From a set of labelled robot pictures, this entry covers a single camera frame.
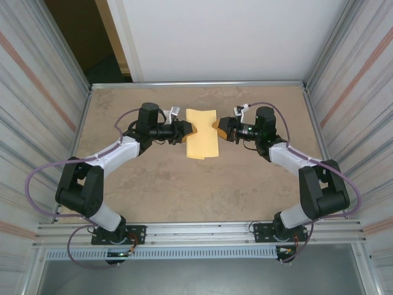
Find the aluminium corner post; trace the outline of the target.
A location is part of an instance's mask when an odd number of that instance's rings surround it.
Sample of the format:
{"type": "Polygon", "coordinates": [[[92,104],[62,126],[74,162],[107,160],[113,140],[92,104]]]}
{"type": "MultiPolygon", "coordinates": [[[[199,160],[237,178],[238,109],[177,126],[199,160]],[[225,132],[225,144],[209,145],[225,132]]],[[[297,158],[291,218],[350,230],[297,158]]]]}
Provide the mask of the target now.
{"type": "Polygon", "coordinates": [[[28,2],[31,4],[33,12],[38,17],[39,23],[43,25],[50,40],[55,46],[55,50],[59,53],[61,60],[70,72],[72,78],[75,80],[78,88],[89,95],[91,92],[91,85],[85,77],[85,74],[78,64],[71,48],[66,42],[44,0],[28,0],[28,2]]]}
{"type": "Polygon", "coordinates": [[[359,10],[359,7],[364,3],[364,1],[365,0],[347,0],[347,3],[333,27],[327,42],[323,46],[318,59],[314,63],[306,79],[303,81],[303,88],[306,92],[309,92],[313,88],[314,84],[321,76],[324,68],[327,66],[327,63],[331,59],[334,51],[337,49],[343,36],[346,34],[352,20],[359,10]]]}

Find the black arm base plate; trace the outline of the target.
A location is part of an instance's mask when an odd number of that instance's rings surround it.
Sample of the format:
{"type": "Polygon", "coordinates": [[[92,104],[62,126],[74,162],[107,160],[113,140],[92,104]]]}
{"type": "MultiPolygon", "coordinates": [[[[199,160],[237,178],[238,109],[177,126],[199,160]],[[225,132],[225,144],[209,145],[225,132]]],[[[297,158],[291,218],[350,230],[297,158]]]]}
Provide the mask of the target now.
{"type": "Polygon", "coordinates": [[[305,226],[297,226],[292,229],[286,229],[277,226],[272,222],[258,222],[252,225],[254,240],[256,243],[286,243],[294,242],[297,238],[300,242],[305,242],[308,238],[308,230],[305,226]]]}
{"type": "Polygon", "coordinates": [[[92,245],[143,245],[145,244],[146,226],[125,225],[114,232],[102,227],[93,230],[92,245]]]}

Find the wide aluminium mounting rail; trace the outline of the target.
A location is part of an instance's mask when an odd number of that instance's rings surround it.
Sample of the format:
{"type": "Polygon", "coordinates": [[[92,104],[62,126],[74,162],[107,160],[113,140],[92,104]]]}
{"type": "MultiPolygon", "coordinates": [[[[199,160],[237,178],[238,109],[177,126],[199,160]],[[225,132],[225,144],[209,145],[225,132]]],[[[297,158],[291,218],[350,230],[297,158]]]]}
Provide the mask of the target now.
{"type": "MultiPolygon", "coordinates": [[[[252,226],[239,222],[162,222],[147,223],[144,246],[224,246],[254,244],[252,226]]],[[[38,226],[33,247],[63,248],[81,224],[38,226]]],[[[356,219],[325,219],[315,223],[310,244],[365,243],[366,237],[356,219]]]]}

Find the translucent corrugated side panel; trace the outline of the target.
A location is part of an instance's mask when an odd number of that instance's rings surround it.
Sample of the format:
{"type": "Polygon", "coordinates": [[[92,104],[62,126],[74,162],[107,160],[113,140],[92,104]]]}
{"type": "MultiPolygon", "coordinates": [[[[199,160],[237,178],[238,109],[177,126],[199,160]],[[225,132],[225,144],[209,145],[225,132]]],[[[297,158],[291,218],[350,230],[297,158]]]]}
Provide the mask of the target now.
{"type": "Polygon", "coordinates": [[[87,94],[78,88],[28,0],[0,0],[0,273],[22,273],[37,225],[47,223],[87,94]]]}
{"type": "Polygon", "coordinates": [[[331,158],[362,198],[372,263],[393,280],[393,0],[365,0],[309,91],[331,158]]]}

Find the aluminium table side rail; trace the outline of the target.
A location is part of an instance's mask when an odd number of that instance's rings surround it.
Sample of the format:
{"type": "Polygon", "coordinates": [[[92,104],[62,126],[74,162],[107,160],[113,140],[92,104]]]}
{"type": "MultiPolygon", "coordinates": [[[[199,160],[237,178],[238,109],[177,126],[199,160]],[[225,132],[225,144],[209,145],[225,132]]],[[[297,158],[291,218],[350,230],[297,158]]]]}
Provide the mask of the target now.
{"type": "MultiPolygon", "coordinates": [[[[327,147],[326,147],[323,135],[322,135],[322,129],[321,129],[321,126],[320,126],[320,124],[319,124],[319,122],[317,120],[316,113],[315,113],[313,104],[311,102],[310,95],[309,95],[307,89],[305,89],[305,88],[303,89],[302,94],[303,94],[304,101],[305,101],[305,104],[306,104],[306,107],[307,107],[307,110],[308,110],[309,117],[311,119],[311,124],[313,126],[314,134],[315,134],[316,139],[317,139],[317,143],[318,143],[319,150],[320,150],[320,153],[321,153],[321,159],[322,160],[328,160],[328,159],[330,159],[330,155],[329,155],[329,152],[327,150],[327,147]]],[[[326,169],[325,167],[322,167],[322,169],[325,171],[325,174],[330,172],[330,176],[335,174],[334,172],[332,172],[331,170],[326,169]]],[[[347,217],[342,217],[341,216],[344,213],[345,213],[345,210],[344,211],[339,211],[339,212],[336,212],[336,213],[332,213],[330,215],[321,217],[320,220],[331,219],[331,218],[333,218],[333,219],[336,219],[336,218],[347,218],[347,217]]]]}
{"type": "MultiPolygon", "coordinates": [[[[71,151],[70,151],[70,154],[69,154],[70,157],[76,156],[76,153],[77,153],[77,150],[78,150],[78,146],[79,146],[79,143],[80,143],[80,138],[82,136],[82,131],[83,131],[84,124],[85,124],[85,119],[87,117],[87,112],[88,112],[88,109],[89,109],[89,106],[90,106],[92,93],[93,93],[93,90],[90,87],[89,88],[89,92],[88,92],[88,96],[87,96],[87,100],[86,100],[86,102],[84,104],[82,115],[81,115],[79,124],[77,126],[76,135],[74,137],[74,141],[73,141],[72,146],[71,146],[72,148],[71,148],[71,151]]],[[[56,205],[56,213],[63,214],[64,216],[66,216],[67,213],[72,214],[71,211],[69,211],[68,209],[66,209],[65,207],[63,207],[62,205],[59,205],[59,204],[56,205]]]]}

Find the yellow paper sheet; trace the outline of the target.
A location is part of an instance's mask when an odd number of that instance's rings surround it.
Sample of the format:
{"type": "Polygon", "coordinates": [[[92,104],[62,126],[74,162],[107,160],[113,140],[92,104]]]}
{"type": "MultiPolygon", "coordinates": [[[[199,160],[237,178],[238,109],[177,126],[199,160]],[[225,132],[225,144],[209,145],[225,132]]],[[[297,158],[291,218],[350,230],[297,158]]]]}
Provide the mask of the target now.
{"type": "Polygon", "coordinates": [[[187,158],[204,160],[219,156],[217,130],[212,127],[216,119],[216,110],[186,109],[186,121],[197,128],[197,133],[186,141],[187,158]]]}

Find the grey metal sheet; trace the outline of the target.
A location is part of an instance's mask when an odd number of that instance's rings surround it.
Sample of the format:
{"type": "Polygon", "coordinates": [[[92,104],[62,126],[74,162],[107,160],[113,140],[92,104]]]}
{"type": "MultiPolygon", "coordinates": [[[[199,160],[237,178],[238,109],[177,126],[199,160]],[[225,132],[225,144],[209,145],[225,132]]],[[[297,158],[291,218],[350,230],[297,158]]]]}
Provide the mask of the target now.
{"type": "Polygon", "coordinates": [[[353,267],[272,259],[131,261],[108,270],[48,262],[38,295],[365,295],[353,267]]]}

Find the thin aluminium table rail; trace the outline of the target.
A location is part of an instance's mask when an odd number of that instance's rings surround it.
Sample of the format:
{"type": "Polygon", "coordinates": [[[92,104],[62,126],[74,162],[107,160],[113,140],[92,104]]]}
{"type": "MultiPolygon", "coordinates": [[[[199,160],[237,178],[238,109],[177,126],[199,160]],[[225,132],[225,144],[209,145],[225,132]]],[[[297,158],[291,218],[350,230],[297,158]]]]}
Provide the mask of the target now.
{"type": "Polygon", "coordinates": [[[133,83],[95,83],[92,90],[99,89],[163,89],[163,88],[198,88],[198,87],[304,87],[298,80],[268,81],[193,81],[193,82],[133,82],[133,83]]]}

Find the cream door frame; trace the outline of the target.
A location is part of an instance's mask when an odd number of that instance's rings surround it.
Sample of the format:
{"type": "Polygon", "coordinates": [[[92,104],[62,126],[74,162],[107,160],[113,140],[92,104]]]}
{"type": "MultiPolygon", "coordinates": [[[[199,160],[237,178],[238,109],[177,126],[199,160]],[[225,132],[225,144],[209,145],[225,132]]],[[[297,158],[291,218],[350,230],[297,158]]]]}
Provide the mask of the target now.
{"type": "Polygon", "coordinates": [[[107,0],[95,0],[95,3],[109,38],[109,42],[111,43],[117,64],[120,68],[120,72],[122,73],[122,76],[125,78],[126,82],[132,82],[132,76],[126,62],[125,54],[122,49],[108,2],[107,0]]]}

